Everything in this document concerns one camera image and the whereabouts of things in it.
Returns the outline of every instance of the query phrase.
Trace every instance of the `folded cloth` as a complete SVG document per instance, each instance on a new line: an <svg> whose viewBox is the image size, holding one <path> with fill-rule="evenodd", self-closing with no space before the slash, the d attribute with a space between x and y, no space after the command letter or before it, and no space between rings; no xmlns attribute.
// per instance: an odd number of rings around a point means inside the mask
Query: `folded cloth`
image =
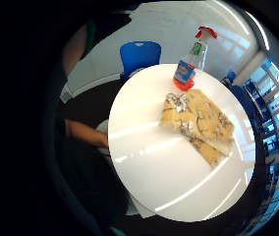
<svg viewBox="0 0 279 236"><path fill-rule="evenodd" d="M187 136L211 166L231 151L234 125L200 89L167 94L160 125Z"/></svg>

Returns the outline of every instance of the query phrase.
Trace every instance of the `person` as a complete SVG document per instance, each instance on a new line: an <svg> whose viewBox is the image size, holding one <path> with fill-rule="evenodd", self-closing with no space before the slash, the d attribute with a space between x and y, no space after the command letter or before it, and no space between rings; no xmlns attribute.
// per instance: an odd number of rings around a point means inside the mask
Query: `person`
<svg viewBox="0 0 279 236"><path fill-rule="evenodd" d="M67 80L76 64L105 36L103 31L110 33L130 21L123 18L110 30L102 29L95 19L89 19L78 29L64 46L59 60L58 73L62 80ZM109 153L108 148L107 132L56 112L55 153L61 173L80 203L95 216L102 228L110 227L125 215L130 205L128 191L112 168L110 158L101 154Z"/></svg>

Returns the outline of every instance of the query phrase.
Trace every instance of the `dark shirt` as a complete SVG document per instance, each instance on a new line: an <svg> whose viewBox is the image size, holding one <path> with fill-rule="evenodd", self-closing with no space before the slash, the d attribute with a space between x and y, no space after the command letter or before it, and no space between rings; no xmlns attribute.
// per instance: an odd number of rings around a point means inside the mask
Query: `dark shirt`
<svg viewBox="0 0 279 236"><path fill-rule="evenodd" d="M131 19L127 15L109 15L87 21L87 43L82 59L92 47ZM58 60L55 75L67 81ZM128 208L128 195L120 179L96 147L66 137L65 117L56 112L55 153L62 175L84 208L102 227L110 226Z"/></svg>

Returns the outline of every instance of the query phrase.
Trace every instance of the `white wall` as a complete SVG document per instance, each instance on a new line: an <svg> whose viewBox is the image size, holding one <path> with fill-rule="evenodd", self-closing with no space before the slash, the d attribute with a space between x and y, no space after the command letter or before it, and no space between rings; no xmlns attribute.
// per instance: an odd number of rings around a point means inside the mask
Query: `white wall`
<svg viewBox="0 0 279 236"><path fill-rule="evenodd" d="M160 63L178 63L193 46L199 26L212 27L218 38L209 41L204 70L222 79L250 62L257 43L250 26L231 7L216 1L166 1L140 4L132 21L101 42L69 76L71 93L84 91L91 82L123 71L120 46L131 40L153 40L162 46Z"/></svg>

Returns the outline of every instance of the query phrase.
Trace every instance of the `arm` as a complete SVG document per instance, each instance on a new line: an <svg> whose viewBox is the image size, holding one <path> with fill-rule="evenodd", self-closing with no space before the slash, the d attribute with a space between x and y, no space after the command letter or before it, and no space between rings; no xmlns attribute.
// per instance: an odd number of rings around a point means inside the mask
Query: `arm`
<svg viewBox="0 0 279 236"><path fill-rule="evenodd" d="M63 66L66 75L68 76L84 54L85 42L87 40L86 25L70 38L63 48Z"/></svg>
<svg viewBox="0 0 279 236"><path fill-rule="evenodd" d="M65 122L68 137L82 140L93 146L109 148L107 134L78 121L66 119Z"/></svg>

